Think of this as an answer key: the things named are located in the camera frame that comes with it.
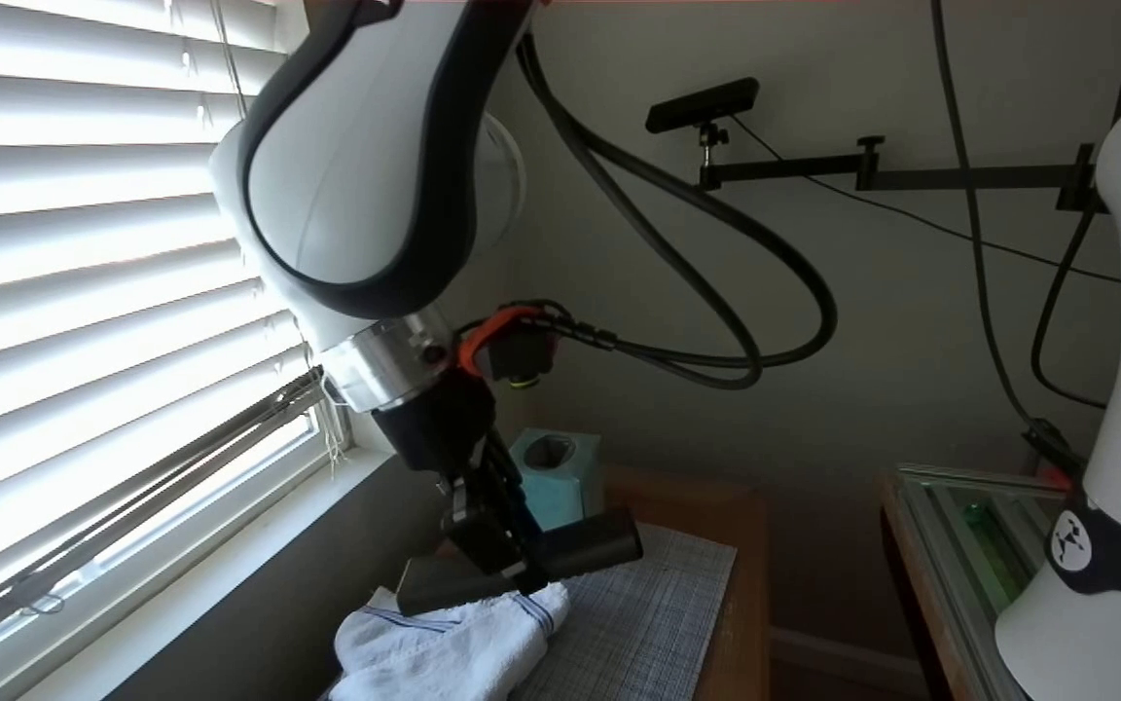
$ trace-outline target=cable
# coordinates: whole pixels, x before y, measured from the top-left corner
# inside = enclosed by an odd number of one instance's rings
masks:
[[[1049,365],[1045,365],[1045,345],[1049,345],[1049,333],[1053,333],[1053,320],[1057,320],[1059,294],[1063,294],[1063,289],[1067,289],[1067,274],[1076,274],[1070,263],[1076,263],[1084,240],[1089,239],[1089,227],[1096,227],[1096,210],[1085,210],[1085,215],[1076,222],[1070,246],[1067,246],[1067,253],[1063,253],[1063,263],[1059,263],[1059,274],[1057,274],[1057,280],[1053,280],[1053,291],[1049,291],[1045,302],[1039,302],[1036,332],[1031,332],[1031,376],[1036,376],[1045,389],[1053,389],[1053,393],[1059,393],[1059,398],[1067,398],[1067,402],[1076,402],[1076,406],[1106,407],[1106,402],[1096,402],[1096,398],[1084,398],[1084,393],[1063,389],[1063,387],[1049,374]]]
[[[732,118],[732,123],[744,128],[767,154],[786,158],[786,154],[783,154],[767,135],[761,135],[744,118]],[[802,179],[814,183],[814,187],[823,187],[823,189],[831,189],[831,193],[839,193],[839,198],[850,198],[850,204],[859,204],[859,206],[871,206],[871,210],[889,210],[889,215],[911,219],[911,222],[919,222],[919,227],[928,227],[928,228],[936,228],[936,235],[948,235],[948,239],[954,239],[954,240],[974,240],[967,228],[943,227],[943,222],[924,219],[924,215],[915,215],[915,210],[909,210],[909,206],[891,206],[891,204],[882,204],[882,198],[865,198],[865,193],[846,189],[846,187],[834,187],[834,183],[826,183],[826,179],[817,179],[817,175],[802,175]],[[1015,246],[1002,246],[1002,240],[985,240],[985,249],[997,249],[997,253],[1010,253],[1010,256],[1019,256],[1019,259],[1031,259],[1031,263],[1059,269],[1059,259],[1039,256],[1039,253],[1031,253],[1031,249],[1015,249]],[[1118,278],[1111,278],[1111,274],[1096,274],[1096,269],[1070,269],[1070,274],[1076,274],[1076,278],[1101,280],[1101,285],[1118,285]]]
[[[578,154],[578,163],[601,183],[601,189],[622,210],[622,219],[635,227],[635,235],[666,256],[666,263],[684,278],[695,285],[695,291],[722,314],[722,324],[738,333],[739,344],[739,359],[732,354],[690,354],[690,352],[666,352],[666,345],[649,345],[649,344],[626,344],[626,340],[617,340],[608,332],[597,332],[597,326],[581,326],[573,324],[573,332],[591,332],[597,340],[591,344],[603,344],[612,352],[622,352],[622,354],[635,354],[644,361],[654,361],[654,365],[666,365],[674,374],[684,374],[695,380],[706,380],[706,387],[747,387],[750,376],[761,376],[762,365],[786,365],[786,361],[800,361],[800,359],[810,359],[814,352],[823,352],[834,332],[839,332],[839,300],[826,285],[826,278],[793,249],[786,246],[780,235],[771,235],[762,222],[747,219],[744,210],[674,179],[670,171],[608,144],[603,135],[597,135],[591,128],[584,128],[560,102],[556,92],[549,89],[544,75],[543,75],[543,62],[539,62],[539,45],[534,45],[534,35],[527,35],[518,43],[518,62],[521,62],[521,75],[534,89],[534,98],[544,105],[549,119],[556,123],[566,149]],[[823,324],[817,332],[792,345],[792,352],[775,352],[775,354],[761,354],[750,332],[744,326],[744,320],[726,302],[726,294],[654,228],[654,222],[626,198],[626,189],[603,171],[603,163],[617,163],[622,167],[626,175],[649,183],[649,187],[661,187],[666,193],[722,219],[726,227],[739,228],[744,239],[750,239],[754,246],[762,246],[767,253],[775,253],[805,289],[810,294],[817,300],[823,309]],[[744,368],[739,376],[713,376],[713,374],[701,374],[696,365],[709,365],[709,368]]]
[[[985,269],[983,198],[976,198],[974,163],[971,163],[971,150],[967,150],[967,128],[963,128],[963,108],[958,108],[958,89],[954,89],[954,66],[949,66],[949,37],[948,37],[948,6],[943,6],[943,0],[931,0],[931,18],[936,18],[936,50],[940,50],[940,70],[943,70],[943,92],[948,92],[954,154],[958,154],[958,171],[963,171],[967,215],[971,215],[971,228],[974,228],[983,332],[985,332],[985,345],[989,345],[989,359],[994,359],[994,368],[997,368],[1006,402],[1019,411],[1019,422],[1031,426],[1028,406],[1019,402],[1015,380],[1013,380],[1013,374],[1010,374],[1010,365],[1002,359],[1002,344],[997,344],[994,300],[989,300],[989,269]]]

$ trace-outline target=window blinds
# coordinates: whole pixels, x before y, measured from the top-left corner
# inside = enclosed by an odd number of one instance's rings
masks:
[[[281,53],[254,0],[0,0],[0,583],[305,374],[206,175]]]

